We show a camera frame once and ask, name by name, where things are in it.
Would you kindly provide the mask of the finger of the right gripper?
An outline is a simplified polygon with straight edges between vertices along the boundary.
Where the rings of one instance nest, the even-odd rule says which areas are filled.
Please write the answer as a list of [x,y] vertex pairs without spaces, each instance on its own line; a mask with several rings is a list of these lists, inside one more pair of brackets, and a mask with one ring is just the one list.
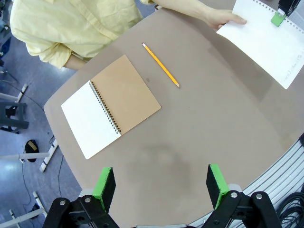
[[290,16],[299,5],[300,0],[279,0],[278,10],[271,19],[271,22],[280,26],[284,19]]

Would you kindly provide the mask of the person's left hand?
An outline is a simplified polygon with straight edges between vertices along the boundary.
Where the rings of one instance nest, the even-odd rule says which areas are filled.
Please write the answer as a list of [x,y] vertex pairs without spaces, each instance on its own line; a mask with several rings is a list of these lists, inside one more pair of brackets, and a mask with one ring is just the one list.
[[226,9],[208,8],[204,16],[204,22],[214,30],[219,30],[231,21],[239,25],[245,25],[247,23],[246,19]]

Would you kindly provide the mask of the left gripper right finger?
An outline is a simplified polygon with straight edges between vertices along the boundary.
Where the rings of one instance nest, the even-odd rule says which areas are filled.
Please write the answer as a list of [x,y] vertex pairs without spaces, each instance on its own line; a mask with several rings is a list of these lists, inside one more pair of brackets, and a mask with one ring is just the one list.
[[217,164],[209,164],[206,185],[213,212],[202,225],[204,228],[228,228],[239,220],[246,228],[280,228],[281,222],[264,191],[250,196],[230,190]]

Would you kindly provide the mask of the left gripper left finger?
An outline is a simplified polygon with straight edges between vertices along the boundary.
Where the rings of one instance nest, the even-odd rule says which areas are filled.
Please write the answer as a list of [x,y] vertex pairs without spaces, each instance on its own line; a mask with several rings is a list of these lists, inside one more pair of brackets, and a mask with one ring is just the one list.
[[56,198],[47,214],[44,228],[117,228],[109,215],[116,183],[112,167],[103,168],[93,193],[74,201]]

